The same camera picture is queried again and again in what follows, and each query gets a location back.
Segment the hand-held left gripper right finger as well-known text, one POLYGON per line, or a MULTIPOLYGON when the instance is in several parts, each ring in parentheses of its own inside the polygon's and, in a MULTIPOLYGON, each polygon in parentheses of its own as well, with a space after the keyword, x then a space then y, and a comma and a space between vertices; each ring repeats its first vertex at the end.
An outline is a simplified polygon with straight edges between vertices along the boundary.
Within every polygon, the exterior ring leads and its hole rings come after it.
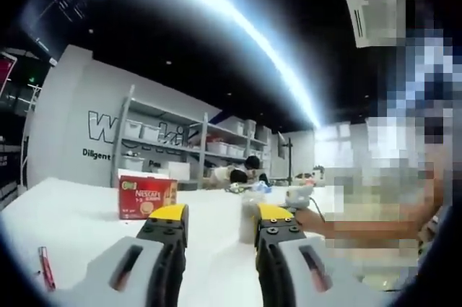
POLYGON ((352 267, 309 238, 288 210, 259 203, 255 215, 256 270, 264 306, 360 306, 352 267))

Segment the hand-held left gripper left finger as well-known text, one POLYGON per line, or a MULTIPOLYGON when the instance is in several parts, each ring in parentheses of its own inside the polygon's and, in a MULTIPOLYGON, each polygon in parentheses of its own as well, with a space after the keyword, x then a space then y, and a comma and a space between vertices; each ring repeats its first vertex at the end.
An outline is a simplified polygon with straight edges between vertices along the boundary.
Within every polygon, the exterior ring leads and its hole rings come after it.
POLYGON ((93 259, 85 277, 86 306, 177 306, 188 245, 188 206, 161 207, 135 237, 93 259))

